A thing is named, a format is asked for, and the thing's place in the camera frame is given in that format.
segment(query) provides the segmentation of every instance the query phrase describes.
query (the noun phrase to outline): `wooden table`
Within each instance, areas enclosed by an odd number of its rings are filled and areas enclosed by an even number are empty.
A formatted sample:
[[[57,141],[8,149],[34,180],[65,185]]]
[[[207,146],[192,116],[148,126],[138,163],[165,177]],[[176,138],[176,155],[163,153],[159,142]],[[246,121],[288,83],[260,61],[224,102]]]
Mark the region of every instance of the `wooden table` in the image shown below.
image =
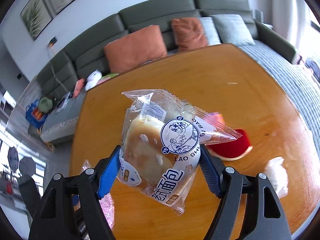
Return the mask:
[[[220,112],[226,124],[247,131],[252,151],[229,162],[240,173],[256,176],[267,162],[284,158],[289,194],[281,199],[291,233],[314,210],[320,198],[319,158],[295,106],[276,81],[248,55],[228,44],[205,47],[152,62],[117,76],[87,93],[73,141],[70,175],[85,159],[92,165],[108,157],[121,142],[126,108],[123,91],[166,89],[207,112]],[[219,199],[201,169],[177,216],[169,207],[115,181],[116,239],[203,239]],[[241,200],[232,239],[239,236],[245,210]]]

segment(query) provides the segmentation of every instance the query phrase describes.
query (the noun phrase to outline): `sofa armrest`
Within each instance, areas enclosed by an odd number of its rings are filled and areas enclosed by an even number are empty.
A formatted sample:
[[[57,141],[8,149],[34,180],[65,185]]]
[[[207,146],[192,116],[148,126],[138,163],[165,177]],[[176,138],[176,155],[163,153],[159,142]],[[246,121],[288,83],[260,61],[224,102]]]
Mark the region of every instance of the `sofa armrest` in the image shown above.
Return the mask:
[[[257,20],[255,20],[255,22],[260,41],[279,53],[291,64],[296,64],[298,62],[298,50],[291,43],[281,37],[278,33],[263,25],[261,22],[258,22]]]

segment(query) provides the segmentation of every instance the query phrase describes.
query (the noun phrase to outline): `sofa cushion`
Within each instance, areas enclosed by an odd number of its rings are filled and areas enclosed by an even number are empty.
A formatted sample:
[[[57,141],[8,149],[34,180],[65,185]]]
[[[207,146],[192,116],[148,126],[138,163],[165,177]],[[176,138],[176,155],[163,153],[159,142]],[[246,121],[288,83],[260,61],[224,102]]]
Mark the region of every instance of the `sofa cushion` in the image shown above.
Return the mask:
[[[204,28],[199,18],[173,19],[171,22],[178,52],[208,46]]]
[[[171,21],[173,19],[185,18],[185,17],[201,17],[200,12],[198,10],[175,13],[166,16],[162,16],[159,18],[155,18],[146,22],[141,22],[138,24],[128,26],[128,30],[130,32],[135,32],[142,28],[148,27],[150,25],[159,25],[161,32],[163,33],[164,43],[167,47],[167,50],[175,49],[177,46],[175,45],[174,36],[171,28]]]
[[[252,36],[240,15],[219,14],[211,17],[223,43],[232,43],[236,46],[254,45]]]
[[[109,73],[108,63],[106,60],[101,60],[103,47],[124,35],[127,35],[127,31],[120,16],[113,14],[81,33],[64,50],[75,62],[76,70],[81,78],[87,78],[96,69],[102,74],[107,74]]]
[[[201,15],[208,17],[216,14],[239,14],[247,25],[251,36],[258,38],[258,31],[252,17],[248,0],[195,0]]]
[[[128,26],[128,30],[130,32],[136,32],[137,30],[148,27],[150,25],[159,25],[161,32],[164,33],[164,32],[168,32],[168,31],[172,30],[171,21],[173,19],[188,18],[188,17],[199,18],[199,17],[201,17],[201,14],[198,10],[170,14],[170,15],[155,18],[155,19],[143,22],[143,23],[130,25],[130,26]]]
[[[104,55],[103,48],[110,42],[113,42],[123,36],[128,35],[129,32],[125,30],[118,35],[107,39],[93,48],[86,51],[84,54],[76,59],[76,71],[80,78],[87,79],[88,76],[95,70],[99,70],[103,74],[110,72],[109,63]]]
[[[42,87],[43,95],[60,100],[66,94],[66,90],[55,79],[52,69],[56,78],[68,91],[73,91],[78,77],[71,60],[63,50],[55,55],[39,72],[36,79]]]
[[[208,45],[212,46],[212,45],[221,44],[217,29],[213,24],[212,18],[201,17],[199,18],[199,20],[201,21],[201,24],[203,26],[204,34],[207,37]]]
[[[195,9],[196,6],[193,0],[149,0],[125,8],[119,14],[124,24],[130,26],[162,16]]]
[[[151,25],[104,48],[112,73],[123,73],[148,61],[167,56],[161,31],[158,25]]]

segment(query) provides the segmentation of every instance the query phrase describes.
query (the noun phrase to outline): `blue circular logo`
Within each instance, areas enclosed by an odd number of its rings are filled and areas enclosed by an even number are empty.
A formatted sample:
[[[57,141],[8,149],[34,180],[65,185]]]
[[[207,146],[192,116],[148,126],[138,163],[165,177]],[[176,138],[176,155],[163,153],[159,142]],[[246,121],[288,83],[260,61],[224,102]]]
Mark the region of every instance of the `blue circular logo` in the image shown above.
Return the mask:
[[[199,131],[193,123],[182,116],[171,119],[164,124],[160,132],[162,152],[186,154],[191,152],[199,142]]]
[[[162,147],[161,149],[162,153],[164,154],[168,154],[170,152],[169,148],[168,147]]]

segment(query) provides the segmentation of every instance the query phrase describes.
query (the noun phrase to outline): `blue bag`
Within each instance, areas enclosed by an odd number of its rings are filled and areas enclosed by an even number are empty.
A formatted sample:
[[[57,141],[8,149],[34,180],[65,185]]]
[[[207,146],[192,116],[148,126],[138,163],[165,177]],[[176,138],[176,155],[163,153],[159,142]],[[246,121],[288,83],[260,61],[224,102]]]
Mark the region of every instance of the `blue bag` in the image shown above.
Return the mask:
[[[44,114],[38,109],[39,99],[34,101],[31,105],[26,107],[26,119],[29,121],[31,125],[40,129],[45,120],[48,117],[48,114]]]

